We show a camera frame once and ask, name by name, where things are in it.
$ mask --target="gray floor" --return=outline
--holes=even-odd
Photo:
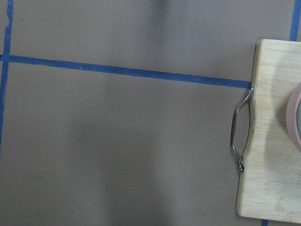
[[[293,0],[15,1],[11,54],[249,81],[256,42],[288,40],[292,11]],[[2,13],[1,49],[6,24]],[[235,213],[229,139],[245,92],[10,63],[0,225],[261,225]],[[241,150],[247,108],[238,123]]]

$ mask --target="wooden cutting board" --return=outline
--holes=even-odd
[[[285,123],[289,96],[300,82],[301,43],[257,44],[245,172],[236,206],[241,216],[301,223],[301,152]]]

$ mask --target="stainless steel handle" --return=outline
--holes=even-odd
[[[240,157],[238,155],[237,151],[235,150],[236,121],[237,121],[237,115],[239,113],[240,108],[252,98],[253,94],[254,94],[254,87],[251,86],[251,88],[246,93],[246,96],[245,96],[243,102],[235,110],[235,112],[233,114],[233,119],[232,119],[230,146],[233,151],[234,157],[236,158],[237,167],[238,167],[240,173],[245,171],[245,164],[244,164],[244,161],[242,160],[242,157]]]

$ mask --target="blue painter's tape line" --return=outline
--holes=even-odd
[[[13,23],[13,12],[14,12],[14,1],[8,0],[8,7],[7,7],[8,25],[5,28],[2,72],[1,72],[1,82],[0,82],[0,150],[1,150],[1,143],[2,143],[5,87],[8,80],[8,65],[9,65],[10,43],[11,43],[10,41],[11,30],[12,30],[12,23]]]
[[[154,78],[154,79],[173,80],[173,81],[185,81],[185,82],[228,86],[228,87],[245,88],[245,89],[249,89],[251,87],[251,83],[249,81],[211,78],[211,77],[196,76],[196,75],[189,75],[189,74],[156,72],[156,71],[147,71],[141,69],[85,64],[85,63],[76,63],[76,62],[60,61],[60,60],[45,60],[45,59],[38,59],[38,58],[26,57],[26,56],[10,56],[9,61],[13,63],[22,63],[22,64],[30,64],[30,65],[47,65],[51,67],[69,68],[69,69],[91,71],[91,72],[122,74],[122,75],[130,75],[130,76],[137,76],[137,77],[146,77],[146,78]]]
[[[262,220],[261,226],[268,226],[269,220]]]
[[[289,41],[297,41],[300,21],[301,0],[295,0]]]

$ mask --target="pink bowl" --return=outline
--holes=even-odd
[[[300,108],[301,99],[301,83],[297,85],[293,91],[286,109],[286,127],[290,138],[292,139],[295,146],[301,151],[301,111]]]

